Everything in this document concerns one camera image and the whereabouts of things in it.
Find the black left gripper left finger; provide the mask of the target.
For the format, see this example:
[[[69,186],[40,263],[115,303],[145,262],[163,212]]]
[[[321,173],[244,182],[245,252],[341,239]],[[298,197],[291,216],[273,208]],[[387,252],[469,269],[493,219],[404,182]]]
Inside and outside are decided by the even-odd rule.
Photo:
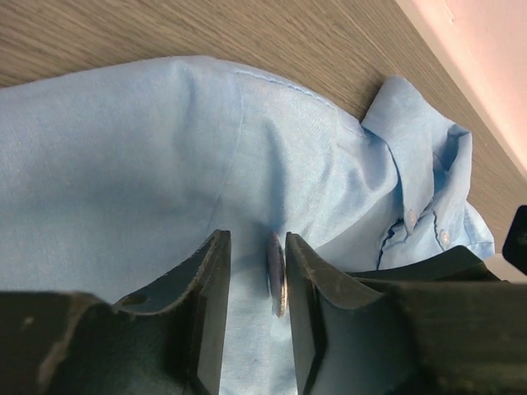
[[[1,295],[4,394],[216,394],[231,235],[109,304],[81,292]]]

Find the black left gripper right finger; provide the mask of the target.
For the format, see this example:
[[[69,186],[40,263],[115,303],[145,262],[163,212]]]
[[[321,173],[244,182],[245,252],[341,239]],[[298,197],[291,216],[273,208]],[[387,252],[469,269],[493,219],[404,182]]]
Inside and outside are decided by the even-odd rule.
[[[286,237],[301,394],[523,394],[526,287],[367,281]]]

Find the pink blossom round brooch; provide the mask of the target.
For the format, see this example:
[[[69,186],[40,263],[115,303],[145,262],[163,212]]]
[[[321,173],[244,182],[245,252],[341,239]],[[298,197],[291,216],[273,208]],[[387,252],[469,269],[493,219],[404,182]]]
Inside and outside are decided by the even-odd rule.
[[[287,309],[286,261],[280,238],[275,232],[271,232],[268,238],[267,268],[273,312],[282,318]]]

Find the blue button-up shirt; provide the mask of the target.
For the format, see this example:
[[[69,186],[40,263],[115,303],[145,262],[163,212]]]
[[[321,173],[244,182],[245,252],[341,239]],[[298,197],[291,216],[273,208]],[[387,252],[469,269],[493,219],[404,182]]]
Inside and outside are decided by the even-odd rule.
[[[116,301],[232,239],[221,393],[293,394],[265,247],[301,235],[346,272],[494,238],[469,204],[473,141],[390,77],[358,120],[303,86],[212,58],[158,58],[1,91],[1,287]]]

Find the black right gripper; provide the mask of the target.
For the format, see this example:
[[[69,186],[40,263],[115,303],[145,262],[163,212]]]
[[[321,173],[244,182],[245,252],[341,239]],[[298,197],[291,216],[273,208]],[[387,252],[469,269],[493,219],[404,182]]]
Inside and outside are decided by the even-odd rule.
[[[527,206],[518,207],[505,243],[504,259],[523,274],[527,273]],[[361,281],[500,281],[483,260],[464,246],[456,246],[432,258],[403,267],[350,276]]]

